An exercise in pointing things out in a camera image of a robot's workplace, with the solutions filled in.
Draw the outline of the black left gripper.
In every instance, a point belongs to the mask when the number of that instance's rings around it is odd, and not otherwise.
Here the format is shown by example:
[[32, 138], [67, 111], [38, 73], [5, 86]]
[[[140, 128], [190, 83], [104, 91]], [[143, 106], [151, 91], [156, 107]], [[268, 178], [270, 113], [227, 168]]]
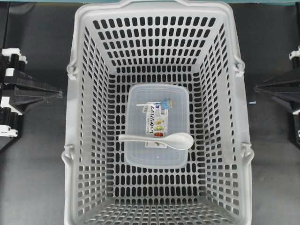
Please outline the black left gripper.
[[[0, 149], [5, 150], [22, 136], [23, 114], [32, 108], [62, 98], [62, 91], [23, 73], [27, 59], [19, 48], [0, 50]], [[13, 78], [14, 84], [6, 83]]]

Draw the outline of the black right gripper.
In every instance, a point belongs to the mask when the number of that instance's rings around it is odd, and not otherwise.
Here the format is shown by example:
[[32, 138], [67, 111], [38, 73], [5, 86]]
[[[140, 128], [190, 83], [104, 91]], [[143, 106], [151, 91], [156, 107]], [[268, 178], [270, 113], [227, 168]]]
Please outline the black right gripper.
[[293, 115], [295, 144], [300, 147], [300, 46], [289, 54], [292, 75], [280, 75], [255, 86], [255, 92], [264, 94], [282, 105]]

